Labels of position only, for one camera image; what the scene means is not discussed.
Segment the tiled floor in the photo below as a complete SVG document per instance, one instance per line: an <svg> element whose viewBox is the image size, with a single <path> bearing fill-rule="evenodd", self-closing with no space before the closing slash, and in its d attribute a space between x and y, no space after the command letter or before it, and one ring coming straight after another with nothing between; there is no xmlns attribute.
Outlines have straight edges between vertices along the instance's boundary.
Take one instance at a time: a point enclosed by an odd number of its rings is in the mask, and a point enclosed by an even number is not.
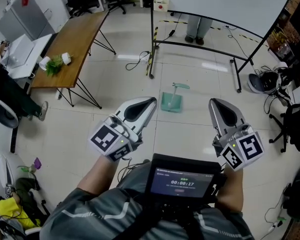
<svg viewBox="0 0 300 240"><path fill-rule="evenodd" d="M175 28L174 23L159 20L177 20L179 15L156 13L154 25L158 26L158 40L168 36ZM182 15L181 21L187 21ZM228 38L228 30L223 24L214 22L205 38L210 48L244 57L234 39ZM171 41L184 41L186 24L179 24ZM239 107L246 120L258 130L265 149L265 155L244 169L243 217L256 239L268 232L270 225L264 215L268 208L278 202L283 188L291 182L300 167L300 152L288 145L284 154L280 153L281 141L269 144L268 140L278 134L278 127L264 112L266 95L251 93L247 86L247 76L253 72L250 64L241 72L242 93L236 92L237 81L233 75L230 58L214 52L189 47L161 44L156 52L153 67L154 79L145 76L146 65L139 64L132 71L125 65L139 59L142 51L151 49L150 11L147 8L129 7L127 14L120 10L112 12L106 19L102 32L117 54L93 45L80 74L92 95L103 107L102 110L72 96L75 103L71 107L64 99L56 100L54 90L33 90L32 97L38 103L49 102L49 110L44 122L23 119L17 136L17 152L25 163L30 164L35 157L43 166L37 172L38 180L46 198L56 206L72 191L80 179L89 171L99 154L87 141L96 124L113 113L118 106L140 96L153 96L160 102L162 92L171 92L172 83L188 84L190 89L180 89L184 105L181 114L173 114L157 109L152 121L143 131L144 144L131 154L133 163L151 159L154 152L197 160L219 161L212 147L216 132L212 127L208 102L210 98L222 98ZM257 43L232 31L245 53L249 55ZM267 65L270 68L277 61L262 46L254 56L254 68ZM271 113L278 115L285 111L279 101L271 107ZM121 161L119 168L126 166ZM268 214L268 220L275 221L279 208ZM265 239L279 239L281 230Z"/></svg>

